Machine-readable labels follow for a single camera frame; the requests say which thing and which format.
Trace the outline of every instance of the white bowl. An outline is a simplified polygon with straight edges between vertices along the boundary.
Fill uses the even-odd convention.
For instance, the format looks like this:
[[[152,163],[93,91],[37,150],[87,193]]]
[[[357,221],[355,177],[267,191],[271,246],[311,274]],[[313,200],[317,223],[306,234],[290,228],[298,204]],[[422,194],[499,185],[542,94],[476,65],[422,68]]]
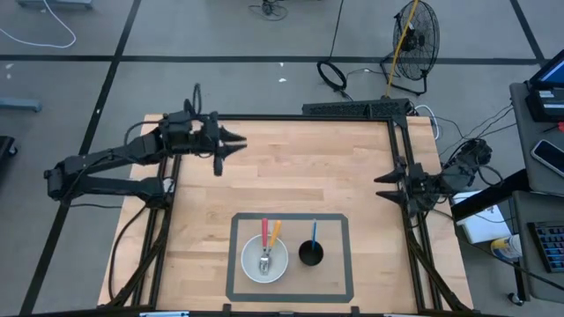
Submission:
[[[261,284],[272,283],[278,280],[288,267],[288,250],[282,240],[276,238],[276,243],[271,250],[269,269],[267,275],[262,275],[258,267],[263,255],[263,240],[259,234],[245,244],[241,252],[241,266],[245,274],[253,281]]]

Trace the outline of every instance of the black cup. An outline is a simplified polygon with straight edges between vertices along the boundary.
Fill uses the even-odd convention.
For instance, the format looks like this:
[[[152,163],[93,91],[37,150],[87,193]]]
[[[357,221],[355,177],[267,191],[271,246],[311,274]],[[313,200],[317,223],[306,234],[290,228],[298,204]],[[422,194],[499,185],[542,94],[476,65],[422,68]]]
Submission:
[[[300,260],[308,266],[315,266],[323,260],[323,248],[317,241],[315,242],[315,246],[312,247],[313,243],[312,240],[302,243],[300,251],[298,251]]]

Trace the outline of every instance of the yellow pole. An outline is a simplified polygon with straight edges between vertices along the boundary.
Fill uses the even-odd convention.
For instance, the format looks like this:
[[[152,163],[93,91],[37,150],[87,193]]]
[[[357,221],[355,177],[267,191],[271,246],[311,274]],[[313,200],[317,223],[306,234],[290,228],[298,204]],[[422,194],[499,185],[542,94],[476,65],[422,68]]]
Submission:
[[[415,14],[415,9],[417,8],[417,4],[419,4],[419,0],[413,0],[412,11],[409,13],[409,18],[407,19],[407,23],[405,23],[404,31],[402,32],[402,36],[399,38],[399,42],[397,43],[396,52],[394,52],[394,60],[391,63],[391,72],[390,72],[390,78],[388,79],[388,88],[386,88],[386,97],[390,96],[391,81],[394,78],[394,72],[396,71],[396,62],[397,62],[397,56],[399,55],[399,49],[402,47],[405,34],[407,33],[407,28],[409,27],[409,24],[412,22],[412,18],[413,15]]]

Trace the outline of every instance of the fan cage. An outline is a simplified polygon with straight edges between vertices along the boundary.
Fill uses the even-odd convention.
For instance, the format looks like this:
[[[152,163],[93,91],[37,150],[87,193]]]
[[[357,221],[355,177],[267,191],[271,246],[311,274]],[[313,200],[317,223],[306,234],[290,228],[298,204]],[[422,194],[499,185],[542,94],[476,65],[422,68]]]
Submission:
[[[404,26],[409,18],[409,13],[412,10],[414,2],[406,4],[404,8],[395,16],[396,24],[394,27],[394,40],[393,45],[396,49],[402,32],[404,31]],[[423,48],[431,48],[430,50],[423,51],[422,48],[417,47],[410,51],[406,51],[405,41],[407,36],[402,43],[402,49],[400,49],[397,57],[397,70],[404,76],[411,80],[420,80],[425,77],[433,68],[437,56],[439,55],[439,21],[434,14],[433,8],[427,3],[419,1],[415,13],[413,14],[412,25],[414,29],[421,32],[424,29],[423,35],[425,37],[425,44]]]

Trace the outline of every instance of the phone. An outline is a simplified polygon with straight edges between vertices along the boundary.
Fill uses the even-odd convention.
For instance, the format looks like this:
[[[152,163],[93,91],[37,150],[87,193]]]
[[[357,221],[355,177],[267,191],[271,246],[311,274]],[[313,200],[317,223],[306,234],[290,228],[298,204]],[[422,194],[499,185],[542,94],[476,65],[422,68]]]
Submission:
[[[531,150],[531,156],[564,177],[564,151],[557,148],[556,145],[540,140]]]

